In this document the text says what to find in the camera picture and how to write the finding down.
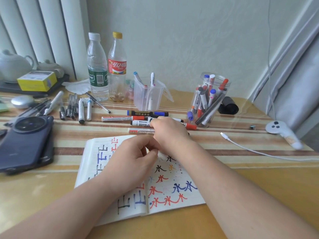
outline white teapot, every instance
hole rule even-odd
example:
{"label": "white teapot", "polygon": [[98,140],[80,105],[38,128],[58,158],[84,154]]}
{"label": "white teapot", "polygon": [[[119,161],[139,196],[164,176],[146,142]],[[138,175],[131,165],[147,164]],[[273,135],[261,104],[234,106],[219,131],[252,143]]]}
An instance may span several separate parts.
{"label": "white teapot", "polygon": [[56,63],[51,63],[50,60],[45,60],[44,63],[39,62],[37,70],[54,72],[57,78],[64,76],[62,67]]}
{"label": "white teapot", "polygon": [[32,71],[34,60],[30,56],[24,58],[5,49],[0,53],[0,78],[7,83],[18,83],[17,79]]}

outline white controller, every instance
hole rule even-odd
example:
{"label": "white controller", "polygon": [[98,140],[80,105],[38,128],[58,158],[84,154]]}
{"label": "white controller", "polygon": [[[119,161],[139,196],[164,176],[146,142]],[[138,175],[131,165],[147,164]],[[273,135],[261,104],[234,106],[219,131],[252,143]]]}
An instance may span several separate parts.
{"label": "white controller", "polygon": [[280,134],[296,150],[301,150],[303,145],[293,131],[282,121],[272,121],[266,125],[269,133]]}

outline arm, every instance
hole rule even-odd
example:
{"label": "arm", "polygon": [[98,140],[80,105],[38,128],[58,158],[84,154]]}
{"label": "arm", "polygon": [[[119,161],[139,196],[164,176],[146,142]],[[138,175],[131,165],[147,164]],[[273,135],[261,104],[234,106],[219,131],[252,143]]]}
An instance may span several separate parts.
{"label": "arm", "polygon": [[163,152],[187,170],[228,238],[319,237],[293,211],[192,141],[178,122],[161,117],[151,125]]}
{"label": "arm", "polygon": [[107,207],[145,179],[159,148],[149,135],[125,140],[98,176],[5,231],[0,238],[86,238]]}

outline table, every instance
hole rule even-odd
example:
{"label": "table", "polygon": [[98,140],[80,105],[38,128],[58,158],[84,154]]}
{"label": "table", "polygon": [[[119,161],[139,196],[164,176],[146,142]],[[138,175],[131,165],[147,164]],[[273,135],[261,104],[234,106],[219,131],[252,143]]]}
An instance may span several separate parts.
{"label": "table", "polygon": [[[171,117],[186,118],[192,99],[191,92],[171,90],[174,103],[162,98],[160,110]],[[15,96],[0,93],[6,101]],[[318,157],[308,146],[295,151],[280,136],[268,134],[265,125],[271,118],[249,101],[234,98],[239,112],[216,114],[207,129],[189,131],[190,136],[213,156],[236,169],[279,201],[293,209],[319,229],[319,162],[292,162],[259,156],[243,150],[221,137],[226,133],[233,141],[248,148],[277,156],[293,158]],[[104,102],[114,115],[126,115],[135,109],[131,101]],[[0,113],[0,127],[19,111],[8,104],[10,112]],[[0,232],[27,218],[74,188],[77,170],[86,140],[94,137],[127,135],[126,123],[102,123],[105,115],[93,107],[92,121],[79,125],[77,121],[62,121],[58,110],[52,115],[54,124],[54,163],[16,176],[0,175]],[[250,125],[257,125],[256,131]],[[197,205],[137,217],[95,227],[88,238],[225,238],[206,205]]]}

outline white cable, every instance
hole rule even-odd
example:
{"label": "white cable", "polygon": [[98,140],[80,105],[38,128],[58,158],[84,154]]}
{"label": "white cable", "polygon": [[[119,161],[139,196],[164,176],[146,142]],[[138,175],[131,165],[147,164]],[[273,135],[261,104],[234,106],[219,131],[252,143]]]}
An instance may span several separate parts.
{"label": "white cable", "polygon": [[314,161],[314,160],[318,161],[318,160],[319,160],[319,158],[305,158],[305,159],[284,158],[284,157],[278,157],[278,156],[273,156],[273,155],[269,155],[269,154],[257,152],[257,151],[255,151],[255,150],[251,150],[251,149],[249,149],[249,148],[245,148],[245,147],[243,147],[243,146],[241,146],[241,145],[235,143],[234,141],[230,140],[230,138],[229,138],[225,133],[222,133],[222,132],[221,132],[220,134],[221,134],[221,136],[222,136],[223,138],[225,138],[226,140],[230,141],[231,143],[237,145],[238,147],[241,147],[241,148],[243,148],[243,149],[245,149],[245,150],[248,150],[248,151],[250,151],[250,152],[257,153],[257,154],[261,154],[261,155],[264,155],[264,156],[268,156],[268,157],[272,157],[272,158],[278,158],[278,159],[283,159],[283,160],[299,161],[299,162]]}
{"label": "white cable", "polygon": [[269,45],[268,45],[268,83],[269,83],[269,99],[271,101],[271,105],[272,105],[272,109],[273,109],[273,112],[274,112],[274,119],[276,120],[276,111],[275,111],[275,104],[274,104],[274,101],[272,99],[272,95],[271,95],[271,86],[270,86],[270,22],[269,22],[269,15],[270,15],[270,0],[269,0],[269,4],[268,4],[268,18],[267,18],[267,23],[268,23],[268,33],[269,33]]}

